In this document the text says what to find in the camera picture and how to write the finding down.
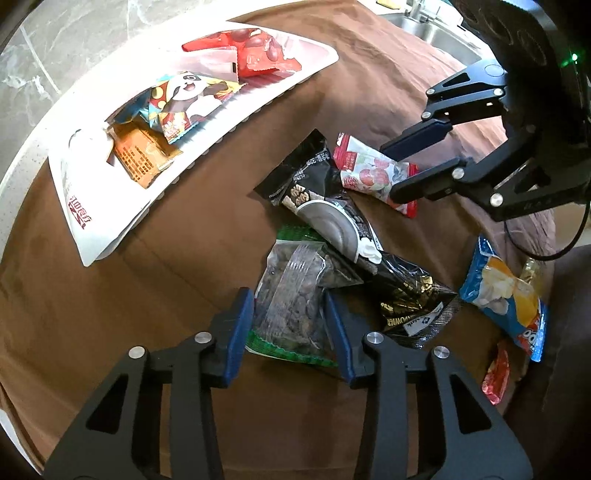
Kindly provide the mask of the red white fruit candy packet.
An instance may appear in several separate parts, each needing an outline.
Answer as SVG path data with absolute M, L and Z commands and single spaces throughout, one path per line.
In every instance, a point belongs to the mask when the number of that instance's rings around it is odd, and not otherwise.
M 399 204 L 390 198 L 394 185 L 419 173 L 415 164 L 392 160 L 346 133 L 339 133 L 332 157 L 346 189 L 373 196 L 408 218 L 416 217 L 416 200 Z

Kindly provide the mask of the green clear seed packet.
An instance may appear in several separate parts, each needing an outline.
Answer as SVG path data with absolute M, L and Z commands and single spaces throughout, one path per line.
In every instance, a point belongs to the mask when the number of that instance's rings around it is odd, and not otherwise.
M 363 283 L 345 258 L 307 226 L 286 225 L 266 257 L 245 348 L 252 354 L 335 368 L 322 317 L 326 289 Z

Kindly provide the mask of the red chocolate ball packet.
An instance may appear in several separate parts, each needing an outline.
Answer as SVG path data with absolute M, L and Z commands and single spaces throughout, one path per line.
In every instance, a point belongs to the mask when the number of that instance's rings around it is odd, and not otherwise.
M 270 33 L 259 28 L 224 30 L 188 41 L 184 52 L 204 50 L 232 51 L 240 80 L 273 73 L 293 74 L 301 71 L 301 63 L 284 53 L 283 45 Z

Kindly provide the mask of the white plain snack packet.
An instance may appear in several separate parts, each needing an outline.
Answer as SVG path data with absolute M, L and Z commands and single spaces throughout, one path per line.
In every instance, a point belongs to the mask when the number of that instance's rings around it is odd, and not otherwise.
M 183 65 L 198 75 L 224 81 L 238 82 L 238 50 L 235 47 L 219 47 L 196 50 L 183 54 Z

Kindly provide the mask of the orange snack bar packet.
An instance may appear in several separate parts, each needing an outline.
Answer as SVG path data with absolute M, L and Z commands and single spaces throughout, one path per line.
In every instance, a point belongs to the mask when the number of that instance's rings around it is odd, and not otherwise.
M 113 123 L 108 133 L 114 141 L 114 155 L 129 177 L 144 189 L 181 154 L 180 149 L 170 145 L 142 119 Z

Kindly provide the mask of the white red large snack packet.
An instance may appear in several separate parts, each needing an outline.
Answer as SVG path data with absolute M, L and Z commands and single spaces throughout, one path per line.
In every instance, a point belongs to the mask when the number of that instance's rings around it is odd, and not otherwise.
M 82 264 L 117 247 L 151 195 L 117 158 L 104 122 L 81 125 L 56 141 L 48 156 L 58 200 Z

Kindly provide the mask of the panda cartoon snack packet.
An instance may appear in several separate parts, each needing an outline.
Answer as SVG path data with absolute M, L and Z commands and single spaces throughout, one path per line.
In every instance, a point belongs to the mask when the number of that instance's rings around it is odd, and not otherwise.
M 173 144 L 204 123 L 240 89 L 238 82 L 182 71 L 148 91 L 139 115 Z

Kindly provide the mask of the small red foil packet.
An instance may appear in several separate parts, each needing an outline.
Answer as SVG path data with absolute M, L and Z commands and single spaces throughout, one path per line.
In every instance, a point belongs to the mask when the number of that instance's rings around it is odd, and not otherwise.
M 496 357 L 493 359 L 481 383 L 481 390 L 489 402 L 496 406 L 501 403 L 506 393 L 511 373 L 507 342 L 497 344 Z

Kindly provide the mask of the steel kitchen sink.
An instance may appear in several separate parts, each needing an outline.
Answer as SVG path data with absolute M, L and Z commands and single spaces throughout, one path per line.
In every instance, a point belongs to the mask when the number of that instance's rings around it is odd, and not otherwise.
M 490 47 L 468 29 L 450 1 L 408 1 L 402 8 L 381 16 L 465 66 L 494 58 Z

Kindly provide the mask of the black cookie snack packet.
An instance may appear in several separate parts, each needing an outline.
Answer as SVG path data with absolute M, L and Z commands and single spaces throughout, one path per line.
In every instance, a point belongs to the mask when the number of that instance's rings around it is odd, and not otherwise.
M 363 269 L 377 327 L 405 347 L 420 349 L 458 310 L 458 294 L 421 266 L 385 251 L 369 220 L 342 186 L 328 140 L 317 129 L 254 188 L 283 206 Z

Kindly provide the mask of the brown tablecloth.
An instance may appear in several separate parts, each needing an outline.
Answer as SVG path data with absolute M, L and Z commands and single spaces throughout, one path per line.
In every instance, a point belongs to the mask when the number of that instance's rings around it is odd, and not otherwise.
M 1 406 L 44 466 L 81 406 L 134 345 L 174 346 L 256 287 L 280 225 L 297 220 L 253 188 L 318 128 L 374 148 L 414 124 L 425 91 L 464 67 L 356 1 L 310 1 L 243 16 L 329 44 L 339 61 L 263 107 L 197 162 L 113 254 L 85 268 L 48 165 L 1 262 Z M 512 271 L 525 262 L 478 206 L 421 201 L 415 219 L 353 192 L 388 252 L 459 289 L 481 232 Z M 228 479 L 353 479 L 365 393 L 328 371 L 245 355 L 213 390 Z

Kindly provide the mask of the blue yellow cake packet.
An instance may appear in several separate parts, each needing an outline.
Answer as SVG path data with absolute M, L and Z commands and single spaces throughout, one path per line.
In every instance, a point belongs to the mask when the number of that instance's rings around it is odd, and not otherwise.
M 460 297 L 508 333 L 533 362 L 542 360 L 547 306 L 532 285 L 512 273 L 484 235 L 477 239 Z

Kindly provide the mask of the white ribbed plastic tray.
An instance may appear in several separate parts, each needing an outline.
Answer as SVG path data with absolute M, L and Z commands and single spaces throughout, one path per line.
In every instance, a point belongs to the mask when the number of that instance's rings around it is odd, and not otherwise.
M 81 263 L 110 255 L 199 157 L 338 58 L 297 34 L 218 21 L 174 23 L 108 60 L 48 154 Z

